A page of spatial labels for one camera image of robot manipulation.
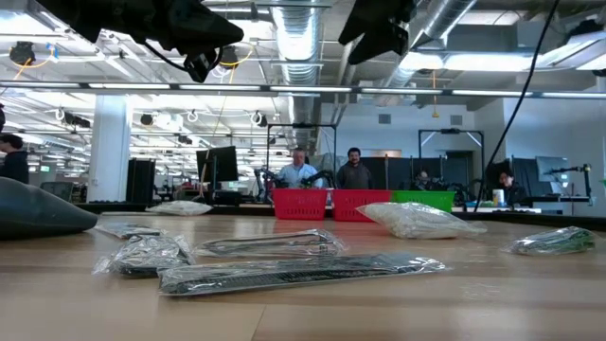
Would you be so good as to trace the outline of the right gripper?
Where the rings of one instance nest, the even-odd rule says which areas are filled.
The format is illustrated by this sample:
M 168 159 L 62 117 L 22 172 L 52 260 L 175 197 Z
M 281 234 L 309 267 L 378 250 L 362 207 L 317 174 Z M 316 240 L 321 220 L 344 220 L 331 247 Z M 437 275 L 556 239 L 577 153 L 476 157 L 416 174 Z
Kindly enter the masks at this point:
M 364 63 L 387 52 L 403 56 L 408 51 L 408 31 L 392 24 L 375 26 L 409 23 L 416 14 L 417 0 L 355 0 L 338 38 L 340 44 L 348 44 L 363 34 L 348 63 Z

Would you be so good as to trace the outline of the clear bag of cotton balls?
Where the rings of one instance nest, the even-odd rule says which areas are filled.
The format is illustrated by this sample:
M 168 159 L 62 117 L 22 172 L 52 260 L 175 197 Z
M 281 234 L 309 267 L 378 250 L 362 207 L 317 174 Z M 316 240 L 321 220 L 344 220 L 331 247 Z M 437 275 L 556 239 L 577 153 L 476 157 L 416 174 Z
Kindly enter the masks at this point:
M 163 202 L 157 206 L 147 207 L 146 211 L 162 215 L 200 216 L 212 209 L 212 206 L 192 201 Z
M 451 213 L 420 203 L 373 203 L 356 210 L 399 239 L 456 239 L 488 231 L 482 223 L 468 223 Z

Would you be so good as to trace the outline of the metal tool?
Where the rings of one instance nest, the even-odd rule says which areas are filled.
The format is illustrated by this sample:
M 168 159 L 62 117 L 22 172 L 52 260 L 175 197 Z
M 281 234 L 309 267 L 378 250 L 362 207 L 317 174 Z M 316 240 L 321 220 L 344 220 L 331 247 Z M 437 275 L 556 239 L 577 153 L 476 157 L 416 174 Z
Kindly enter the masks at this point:
M 338 256 L 348 247 L 323 229 L 202 242 L 195 254 L 215 258 L 309 258 Z

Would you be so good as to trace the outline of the black comb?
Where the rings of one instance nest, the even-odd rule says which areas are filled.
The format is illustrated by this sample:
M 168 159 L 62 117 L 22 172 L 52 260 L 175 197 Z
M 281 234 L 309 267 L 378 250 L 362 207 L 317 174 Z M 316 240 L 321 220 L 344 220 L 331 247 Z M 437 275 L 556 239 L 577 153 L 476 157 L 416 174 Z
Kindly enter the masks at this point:
M 195 259 L 183 236 L 134 235 L 116 252 L 99 258 L 92 274 L 156 278 L 159 271 L 194 264 Z
M 190 265 L 158 273 L 165 296 L 210 296 L 322 283 L 447 271 L 439 260 L 407 253 Z

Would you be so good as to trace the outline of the black ceiling device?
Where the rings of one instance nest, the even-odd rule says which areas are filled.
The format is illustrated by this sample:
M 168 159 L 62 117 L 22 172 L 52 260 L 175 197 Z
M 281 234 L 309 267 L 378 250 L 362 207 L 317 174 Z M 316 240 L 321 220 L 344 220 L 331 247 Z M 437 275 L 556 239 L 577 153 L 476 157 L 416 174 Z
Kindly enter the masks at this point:
M 19 65 L 31 65 L 36 61 L 33 51 L 33 43 L 18 41 L 9 51 L 9 58 L 12 62 Z
M 238 66 L 239 58 L 236 53 L 236 48 L 228 45 L 223 49 L 223 54 L 219 66 L 223 69 L 230 69 Z

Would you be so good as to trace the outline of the long ceiling light bar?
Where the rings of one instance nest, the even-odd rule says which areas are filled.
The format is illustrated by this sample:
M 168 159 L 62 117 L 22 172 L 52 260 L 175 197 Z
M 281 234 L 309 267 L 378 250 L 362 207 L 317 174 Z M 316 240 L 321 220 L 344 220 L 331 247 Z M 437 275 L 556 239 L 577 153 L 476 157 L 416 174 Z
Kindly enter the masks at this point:
M 432 97 L 518 98 L 523 93 L 512 90 L 434 89 L 434 88 L 381 88 L 359 86 L 320 85 L 251 85 L 223 83 L 133 83 L 133 82 L 52 82 L 52 81 L 0 81 L 0 87 L 59 92 L 120 92 L 124 94 L 195 94 L 209 93 L 232 95 L 240 93 L 304 95 L 389 95 Z

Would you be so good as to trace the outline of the black computer monitor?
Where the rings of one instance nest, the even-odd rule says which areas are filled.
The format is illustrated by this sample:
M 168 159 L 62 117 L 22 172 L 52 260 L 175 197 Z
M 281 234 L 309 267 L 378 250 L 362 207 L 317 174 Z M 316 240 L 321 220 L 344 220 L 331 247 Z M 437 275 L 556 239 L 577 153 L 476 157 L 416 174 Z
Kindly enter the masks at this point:
M 197 151 L 196 161 L 201 182 L 231 182 L 239 179 L 235 146 Z

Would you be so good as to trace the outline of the person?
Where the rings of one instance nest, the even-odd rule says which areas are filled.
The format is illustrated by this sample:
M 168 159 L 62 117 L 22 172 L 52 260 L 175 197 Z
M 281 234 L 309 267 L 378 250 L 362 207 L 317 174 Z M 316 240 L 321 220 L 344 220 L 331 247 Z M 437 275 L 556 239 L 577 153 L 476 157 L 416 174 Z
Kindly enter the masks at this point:
M 514 206 L 524 201 L 526 190 L 515 181 L 511 172 L 501 172 L 499 182 L 505 194 L 505 201 L 509 206 Z
M 284 166 L 277 178 L 284 182 L 288 188 L 299 188 L 302 180 L 309 179 L 318 173 L 318 170 L 305 162 L 306 153 L 301 148 L 293 150 L 293 161 Z
M 348 161 L 336 174 L 339 189 L 372 189 L 370 170 L 361 162 L 361 151 L 352 147 L 348 150 Z
M 411 184 L 411 190 L 432 190 L 434 183 L 426 170 L 419 170 Z
M 23 149 L 23 139 L 17 135 L 0 135 L 0 152 L 5 154 L 0 166 L 0 177 L 6 177 L 23 184 L 29 184 L 27 151 Z

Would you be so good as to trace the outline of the white pillar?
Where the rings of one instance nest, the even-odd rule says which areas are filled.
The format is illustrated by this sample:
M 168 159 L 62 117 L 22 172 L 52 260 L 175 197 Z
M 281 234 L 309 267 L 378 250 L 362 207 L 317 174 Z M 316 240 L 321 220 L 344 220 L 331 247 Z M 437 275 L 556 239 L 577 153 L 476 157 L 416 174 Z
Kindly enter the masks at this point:
M 126 199 L 132 118 L 126 96 L 96 95 L 88 203 Z

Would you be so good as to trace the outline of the black cabinet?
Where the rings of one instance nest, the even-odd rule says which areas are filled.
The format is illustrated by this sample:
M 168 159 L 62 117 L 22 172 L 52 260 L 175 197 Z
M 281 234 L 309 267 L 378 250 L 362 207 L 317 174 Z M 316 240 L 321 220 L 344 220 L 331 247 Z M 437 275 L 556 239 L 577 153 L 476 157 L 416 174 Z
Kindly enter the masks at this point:
M 126 201 L 150 204 L 154 195 L 155 161 L 132 158 L 129 160 Z

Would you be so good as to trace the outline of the red plastic basket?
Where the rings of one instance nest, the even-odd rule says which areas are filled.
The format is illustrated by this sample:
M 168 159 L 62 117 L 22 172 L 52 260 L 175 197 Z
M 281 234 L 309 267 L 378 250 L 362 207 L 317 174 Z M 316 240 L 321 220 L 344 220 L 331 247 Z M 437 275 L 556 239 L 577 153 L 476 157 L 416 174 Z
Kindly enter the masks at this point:
M 334 189 L 331 193 L 333 219 L 337 222 L 371 223 L 358 211 L 358 207 L 385 203 L 390 199 L 391 192 L 384 189 Z
M 328 194 L 322 188 L 276 188 L 273 191 L 275 215 L 279 220 L 323 220 Z

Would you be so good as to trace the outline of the small flat clear bag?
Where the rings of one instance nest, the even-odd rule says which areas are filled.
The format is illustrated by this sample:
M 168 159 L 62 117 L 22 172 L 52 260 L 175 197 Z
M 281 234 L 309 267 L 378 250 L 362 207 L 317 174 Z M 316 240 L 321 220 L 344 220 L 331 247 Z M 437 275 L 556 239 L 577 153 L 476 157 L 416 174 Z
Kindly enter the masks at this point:
M 162 229 L 156 229 L 145 225 L 132 223 L 98 224 L 95 226 L 95 230 L 109 235 L 113 235 L 122 240 L 130 239 L 133 236 L 160 236 L 165 233 L 165 231 Z

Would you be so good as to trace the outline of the grey computer monitor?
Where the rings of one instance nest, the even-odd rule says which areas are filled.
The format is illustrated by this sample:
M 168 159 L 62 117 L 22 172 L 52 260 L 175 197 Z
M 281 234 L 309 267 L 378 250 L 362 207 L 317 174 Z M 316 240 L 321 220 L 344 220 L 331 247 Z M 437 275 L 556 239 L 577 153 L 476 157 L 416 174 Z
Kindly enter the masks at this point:
M 570 164 L 565 157 L 537 156 L 538 179 L 541 182 L 567 183 Z

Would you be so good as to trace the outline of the silver slanted air duct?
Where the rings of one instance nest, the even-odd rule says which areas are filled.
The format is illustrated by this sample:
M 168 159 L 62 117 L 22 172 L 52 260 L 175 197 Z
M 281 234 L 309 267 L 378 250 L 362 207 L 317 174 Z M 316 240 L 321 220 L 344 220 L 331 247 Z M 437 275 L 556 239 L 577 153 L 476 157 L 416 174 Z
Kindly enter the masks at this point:
M 430 0 L 426 14 L 418 25 L 413 25 L 413 32 L 409 34 L 407 53 L 399 58 L 398 66 L 382 81 L 382 86 L 404 87 L 421 69 L 421 66 L 412 65 L 414 54 L 445 50 L 449 34 L 476 2 L 477 0 Z

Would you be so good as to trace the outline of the black frame stand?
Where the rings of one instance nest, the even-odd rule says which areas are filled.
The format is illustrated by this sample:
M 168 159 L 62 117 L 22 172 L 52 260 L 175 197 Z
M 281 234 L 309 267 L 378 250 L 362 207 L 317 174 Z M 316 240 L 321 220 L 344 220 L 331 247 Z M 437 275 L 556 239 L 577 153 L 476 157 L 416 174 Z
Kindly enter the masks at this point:
M 465 206 L 466 202 L 476 199 L 473 193 L 473 186 L 477 182 L 473 178 L 473 152 L 446 151 L 444 154 L 440 154 L 436 160 L 424 158 L 422 156 L 423 147 L 435 135 L 465 135 L 480 149 L 482 155 L 485 150 L 484 133 L 458 128 L 418 130 L 418 158 L 413 161 L 413 165 L 417 166 L 414 170 L 413 181 L 418 171 L 426 170 L 434 183 L 432 190 L 453 190 L 455 192 L 454 203 L 457 206 Z M 480 165 L 484 165 L 483 155 L 480 157 Z
M 333 132 L 333 140 L 332 140 L 333 151 L 334 152 L 336 151 L 337 128 L 334 124 L 313 124 L 313 123 L 303 123 L 303 122 L 292 123 L 292 124 L 284 124 L 284 123 L 270 124 L 267 128 L 267 139 L 270 139 L 271 132 L 274 128 L 289 128 L 292 133 L 296 133 L 297 131 L 303 131 L 304 133 L 308 133 L 308 132 L 320 133 L 324 128 L 329 128 Z M 302 146 L 299 146 L 299 145 L 297 145 L 295 148 L 301 148 L 305 151 L 305 153 L 306 153 L 305 162 L 306 162 L 306 160 L 308 158 L 307 149 L 303 148 Z M 293 161 L 293 151 L 291 152 L 291 162 L 292 161 Z M 314 175 L 313 177 L 310 177 L 309 179 L 302 180 L 302 185 L 299 188 L 322 188 L 324 186 L 327 186 L 328 188 L 335 188 L 336 184 L 335 184 L 334 177 L 335 177 L 335 172 L 336 172 L 336 166 L 337 166 L 336 155 L 334 155 L 332 157 L 332 170 L 317 169 L 318 173 L 316 175 Z M 279 180 L 277 178 L 277 176 L 278 176 L 278 173 L 277 173 L 277 175 L 274 176 L 275 185 L 278 188 L 287 188 L 287 185 L 284 182 L 282 182 L 281 180 Z

